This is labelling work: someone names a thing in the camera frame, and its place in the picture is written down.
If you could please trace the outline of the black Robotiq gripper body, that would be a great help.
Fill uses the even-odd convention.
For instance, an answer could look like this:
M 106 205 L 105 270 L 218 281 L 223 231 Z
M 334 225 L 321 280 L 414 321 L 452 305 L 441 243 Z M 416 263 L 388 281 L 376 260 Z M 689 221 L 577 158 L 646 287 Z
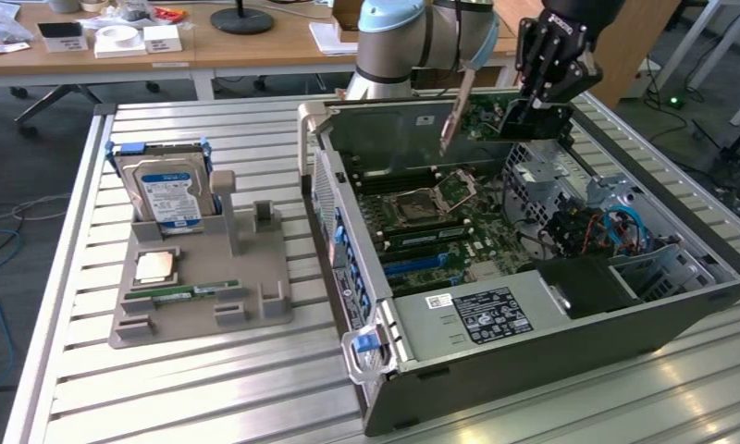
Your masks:
M 624 0 L 542 0 L 538 23 L 558 40 L 558 56 L 592 52 L 601 31 L 614 21 Z

